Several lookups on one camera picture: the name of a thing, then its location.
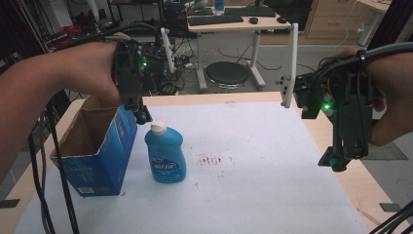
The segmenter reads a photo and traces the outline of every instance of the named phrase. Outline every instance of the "bottle label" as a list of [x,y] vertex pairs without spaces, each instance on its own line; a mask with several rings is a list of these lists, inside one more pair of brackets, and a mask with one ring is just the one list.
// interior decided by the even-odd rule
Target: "bottle label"
[[181,179],[180,167],[172,160],[163,157],[153,157],[151,166],[154,175],[157,177],[170,181]]

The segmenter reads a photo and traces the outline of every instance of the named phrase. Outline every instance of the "keyboard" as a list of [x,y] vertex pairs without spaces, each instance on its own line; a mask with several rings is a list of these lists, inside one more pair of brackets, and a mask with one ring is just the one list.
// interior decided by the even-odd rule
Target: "keyboard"
[[274,18],[276,12],[270,7],[243,7],[243,8],[225,8],[224,15],[227,16],[245,16],[245,17],[265,17]]
[[219,24],[219,23],[228,23],[228,22],[242,22],[244,19],[240,16],[210,16],[210,17],[191,17],[188,18],[188,23],[191,26],[198,25],[208,25],[208,24]]

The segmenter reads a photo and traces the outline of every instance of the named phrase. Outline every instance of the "wooden table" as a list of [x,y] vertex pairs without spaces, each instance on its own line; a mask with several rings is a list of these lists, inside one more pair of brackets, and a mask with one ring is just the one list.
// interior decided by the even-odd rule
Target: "wooden table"
[[[227,102],[258,102],[258,101],[281,101],[280,93],[253,93],[253,94],[226,94],[226,95],[201,95],[201,96],[174,96],[174,97],[145,97],[144,103],[151,106],[162,105],[202,105],[207,103],[227,103]],[[58,137],[69,126],[71,119],[79,109],[81,101],[75,101],[67,110],[57,125]],[[331,144],[332,126],[329,121],[320,115],[317,120],[303,121],[311,137],[317,144],[320,156],[321,152]],[[50,138],[45,143],[46,154],[49,155],[53,149]],[[391,200],[377,184],[371,174],[366,170],[360,161],[352,161],[344,173],[335,174],[338,182],[343,187],[352,205],[357,210],[362,224],[367,230],[372,230],[379,223],[386,220],[392,214],[384,213],[379,203],[390,203]],[[20,199],[16,208],[0,210],[0,233],[14,233],[19,218],[28,204],[30,198],[35,193],[32,171],[30,167],[22,175],[21,179],[9,194],[7,199]],[[407,227],[407,223],[402,223],[402,227]]]

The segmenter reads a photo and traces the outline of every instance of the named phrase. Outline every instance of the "floor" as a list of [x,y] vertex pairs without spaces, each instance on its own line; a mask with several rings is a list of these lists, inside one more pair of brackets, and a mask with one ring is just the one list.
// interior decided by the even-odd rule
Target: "floor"
[[[180,51],[183,55],[190,56],[192,54],[191,48],[188,44],[182,45]],[[311,72],[312,69],[317,69],[319,61],[323,58],[331,56],[334,52],[340,51],[344,47],[340,46],[300,46],[298,48],[297,59],[297,75]],[[218,60],[237,61],[238,57],[243,54],[246,48],[234,49],[215,49],[203,51],[203,67]],[[249,48],[243,58],[251,53]],[[259,92],[277,91],[275,79],[280,76],[280,66],[284,56],[284,47],[282,46],[263,46],[260,47],[258,54],[258,70],[260,71],[267,86]],[[240,64],[244,64],[245,60],[240,59]],[[183,79],[175,83],[177,86],[184,87],[179,92],[174,92],[171,95],[198,95],[200,93],[198,88],[198,81],[196,79],[196,72],[194,66],[187,65],[187,69],[183,72]],[[224,93],[220,88],[208,84],[207,94]],[[245,86],[236,90],[229,91],[230,93],[252,93],[258,92],[255,83],[249,79]],[[396,140],[394,143],[400,150],[409,158],[409,160],[396,161],[363,161],[363,164],[376,178],[378,183],[383,187],[388,196],[394,203],[401,206],[406,205],[413,198],[413,146],[411,144],[413,135],[407,135]],[[15,181],[19,179],[21,173],[27,168],[29,164],[28,152],[22,151],[16,160],[13,169],[9,172],[8,177],[0,186],[0,201],[5,199],[9,191],[13,188]]]

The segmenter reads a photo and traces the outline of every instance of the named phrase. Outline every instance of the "black stool seat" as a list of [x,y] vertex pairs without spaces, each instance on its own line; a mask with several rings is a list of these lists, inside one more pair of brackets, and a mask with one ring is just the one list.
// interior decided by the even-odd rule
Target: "black stool seat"
[[221,88],[237,88],[249,78],[248,69],[230,61],[218,61],[207,66],[206,78]]

